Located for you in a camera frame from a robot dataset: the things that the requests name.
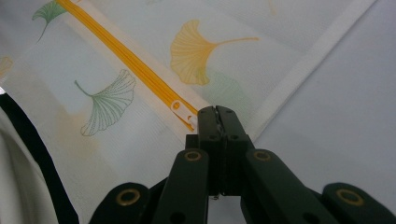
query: fabric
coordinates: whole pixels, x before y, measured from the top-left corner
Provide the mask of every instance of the fabric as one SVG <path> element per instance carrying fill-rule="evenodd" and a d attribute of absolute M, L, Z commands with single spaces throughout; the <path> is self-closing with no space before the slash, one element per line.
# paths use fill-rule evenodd
<path fill-rule="evenodd" d="M 43 174 L 3 110 L 0 144 L 0 222 L 57 223 Z"/>
<path fill-rule="evenodd" d="M 254 140 L 374 0 L 76 4 L 195 109 L 235 110 Z M 106 194 L 153 186 L 185 123 L 55 1 L 0 3 L 2 87 L 37 128 L 80 223 Z"/>
<path fill-rule="evenodd" d="M 13 171 L 11 172 L 12 174 L 18 173 L 17 183 L 20 186 L 17 186 L 15 189 L 21 191 L 22 197 L 20 201 L 28 204 L 28 206 L 21 208 L 20 217 L 25 217 L 26 219 L 24 222 L 29 223 L 33 222 L 32 220 L 39 223 L 51 220 L 52 216 L 47 216 L 48 218 L 42 217 L 45 213 L 42 213 L 40 207 L 36 208 L 29 206 L 30 204 L 37 203 L 36 200 L 30 200 L 29 197 L 33 197 L 34 199 L 35 197 L 47 192 L 46 189 L 48 189 L 59 223 L 78 223 L 78 214 L 64 191 L 64 186 L 57 174 L 52 158 L 48 153 L 47 148 L 44 146 L 44 143 L 41 141 L 35 127 L 18 105 L 7 94 L 0 95 L 0 106 L 4 110 L 5 114 L 7 114 L 0 119 L 4 124 L 2 126 L 2 137 L 4 137 L 6 142 L 5 147 L 2 147 L 1 149 L 7 152 L 7 149 L 9 148 L 9 157 L 5 156 L 2 158 L 3 160 L 11 159 L 13 161 L 12 163 L 5 162 L 5 170 L 8 171 L 8 168 L 11 168 Z M 26 156 L 23 155 L 23 151 L 28 151 Z M 33 167 L 33 164 L 37 164 L 38 169 Z M 45 183 L 43 183 L 43 181 L 39 181 L 41 188 L 37 189 L 35 188 L 37 187 L 35 185 L 36 180 L 33 178 L 36 176 L 44 178 L 45 180 Z M 32 194 L 32 192 L 40 190 L 43 192 Z M 46 199 L 48 199 L 48 196 L 43 197 L 43 200 L 38 200 L 38 202 L 47 203 L 48 201 L 46 201 Z"/>

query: orange zipper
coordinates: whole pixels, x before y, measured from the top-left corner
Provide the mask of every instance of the orange zipper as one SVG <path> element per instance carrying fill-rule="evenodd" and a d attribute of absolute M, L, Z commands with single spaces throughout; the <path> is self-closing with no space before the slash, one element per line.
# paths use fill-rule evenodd
<path fill-rule="evenodd" d="M 70 0 L 56 0 L 59 5 L 66 9 L 76 19 L 78 19 L 85 27 L 87 27 L 94 35 L 96 35 L 117 57 L 122 60 L 125 65 L 139 79 L 157 95 L 191 130 L 195 125 L 191 125 L 191 116 L 196 116 L 198 111 L 187 101 L 181 98 L 172 88 L 170 88 L 157 74 L 154 73 L 145 63 L 143 63 L 133 52 L 126 48 L 114 35 L 101 26 L 81 7 L 72 3 Z M 186 111 L 180 116 L 177 113 L 181 103 L 181 108 L 188 109 L 191 113 L 186 116 Z"/>

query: white fabric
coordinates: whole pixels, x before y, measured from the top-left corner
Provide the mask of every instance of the white fabric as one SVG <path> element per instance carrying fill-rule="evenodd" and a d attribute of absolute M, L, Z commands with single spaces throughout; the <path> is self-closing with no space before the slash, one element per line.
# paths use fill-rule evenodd
<path fill-rule="evenodd" d="M 83 0 L 78 5 L 192 105 L 234 109 L 255 139 L 373 2 L 279 0 L 272 6 L 275 11 L 268 10 L 266 1 Z M 9 1 L 0 7 L 14 16 L 24 4 Z M 33 15 L 38 8 L 25 10 Z M 109 49 L 68 13 L 51 21 L 39 40 L 37 29 L 30 35 L 23 30 L 26 24 L 8 27 L 16 19 L 3 15 L 5 39 L 22 43 L 0 46 L 0 57 L 14 61 L 3 87 L 36 126 L 81 223 L 88 223 L 99 202 L 118 184 L 133 181 L 151 187 L 168 175 L 190 132 L 131 72 L 133 99 L 118 122 L 83 135 L 93 98 L 75 81 L 88 94 L 109 86 L 127 69 Z M 39 21 L 17 18 L 29 24 Z M 206 63 L 209 83 L 183 84 L 170 66 L 170 48 L 191 20 L 199 21 L 198 32 L 211 43 L 258 40 L 217 46 Z M 14 39 L 25 32 L 33 37 Z"/>
<path fill-rule="evenodd" d="M 0 109 L 0 223 L 57 222 L 43 175 Z"/>
<path fill-rule="evenodd" d="M 255 142 L 309 188 L 357 186 L 396 215 L 396 1 L 376 2 Z"/>

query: ginkgo leaf print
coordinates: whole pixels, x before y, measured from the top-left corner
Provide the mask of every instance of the ginkgo leaf print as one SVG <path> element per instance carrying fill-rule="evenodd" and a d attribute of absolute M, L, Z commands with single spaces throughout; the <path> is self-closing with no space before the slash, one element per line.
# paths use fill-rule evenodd
<path fill-rule="evenodd" d="M 210 83 L 202 86 L 202 97 L 211 105 L 223 105 L 232 108 L 242 125 L 247 125 L 253 103 L 241 84 L 234 78 L 208 68 L 206 71 Z"/>
<path fill-rule="evenodd" d="M 41 39 L 43 36 L 44 32 L 47 29 L 47 26 L 50 24 L 50 22 L 55 19 L 57 16 L 65 13 L 66 10 L 59 5 L 56 0 L 52 0 L 48 2 L 46 5 L 41 7 L 38 11 L 35 12 L 35 14 L 32 17 L 32 20 L 34 21 L 37 18 L 43 18 L 46 21 L 46 26 L 44 27 L 43 33 L 41 34 L 40 38 L 38 38 L 38 41 Z"/>
<path fill-rule="evenodd" d="M 3 57 L 0 59 L 0 76 L 2 76 L 6 71 L 11 69 L 12 67 L 12 60 L 10 60 L 8 57 Z"/>
<path fill-rule="evenodd" d="M 258 40 L 247 37 L 211 43 L 198 32 L 198 20 L 186 22 L 176 35 L 171 45 L 171 68 L 180 80 L 187 84 L 205 85 L 209 82 L 206 76 L 206 61 L 215 47 L 240 40 Z"/>
<path fill-rule="evenodd" d="M 271 14 L 273 16 L 275 16 L 276 15 L 276 8 L 274 6 L 273 0 L 268 0 L 268 7 L 270 8 Z"/>
<path fill-rule="evenodd" d="M 76 81 L 75 83 L 93 101 L 90 120 L 80 130 L 84 136 L 94 135 L 116 123 L 134 99 L 136 81 L 127 70 L 121 70 L 111 85 L 96 94 L 85 92 Z"/>

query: metal screw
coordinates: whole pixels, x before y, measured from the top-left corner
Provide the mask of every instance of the metal screw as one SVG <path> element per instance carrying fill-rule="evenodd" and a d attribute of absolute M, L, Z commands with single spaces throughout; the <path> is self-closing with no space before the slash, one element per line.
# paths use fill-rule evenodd
<path fill-rule="evenodd" d="M 187 161 L 198 161 L 202 158 L 201 153 L 197 152 L 197 151 L 190 151 L 186 154 L 184 154 L 184 158 Z"/>
<path fill-rule="evenodd" d="M 140 192 L 137 189 L 125 189 L 121 191 L 116 198 L 117 204 L 128 206 L 139 201 Z"/>
<path fill-rule="evenodd" d="M 348 203 L 354 206 L 364 205 L 363 198 L 355 191 L 352 191 L 350 189 L 338 189 L 335 193 L 337 194 L 339 199 L 344 201 L 344 203 Z"/>
<path fill-rule="evenodd" d="M 271 156 L 270 156 L 270 154 L 268 154 L 268 152 L 256 151 L 256 152 L 254 152 L 253 155 L 259 161 L 269 161 L 269 160 L 271 160 Z"/>

